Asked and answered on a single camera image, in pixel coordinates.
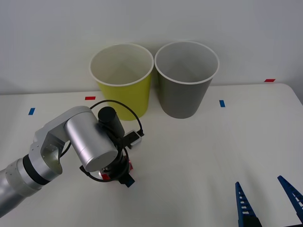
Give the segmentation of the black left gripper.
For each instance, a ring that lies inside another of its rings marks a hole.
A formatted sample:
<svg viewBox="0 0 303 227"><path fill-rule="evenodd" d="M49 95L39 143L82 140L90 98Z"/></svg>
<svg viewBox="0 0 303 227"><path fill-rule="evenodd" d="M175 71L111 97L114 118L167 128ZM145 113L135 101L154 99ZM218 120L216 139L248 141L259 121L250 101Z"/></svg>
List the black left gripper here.
<svg viewBox="0 0 303 227"><path fill-rule="evenodd" d="M124 184L127 188L131 187L135 180L130 176L130 163L127 156L123 155L123 145L117 144L118 154L116 158L106 167L101 169L101 177L103 181L118 180L120 184Z"/></svg>

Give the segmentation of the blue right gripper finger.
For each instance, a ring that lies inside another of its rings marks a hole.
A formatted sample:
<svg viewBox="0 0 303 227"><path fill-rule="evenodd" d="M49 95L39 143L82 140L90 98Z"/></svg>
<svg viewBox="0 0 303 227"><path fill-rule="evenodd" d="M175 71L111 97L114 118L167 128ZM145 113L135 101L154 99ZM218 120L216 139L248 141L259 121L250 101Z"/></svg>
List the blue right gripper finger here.
<svg viewBox="0 0 303 227"><path fill-rule="evenodd" d="M296 190L283 176L277 177L286 192L299 220L303 222L303 195Z"/></svg>
<svg viewBox="0 0 303 227"><path fill-rule="evenodd" d="M235 184L236 202L238 211L239 227L261 227L259 218L255 215L241 185L239 182Z"/></svg>

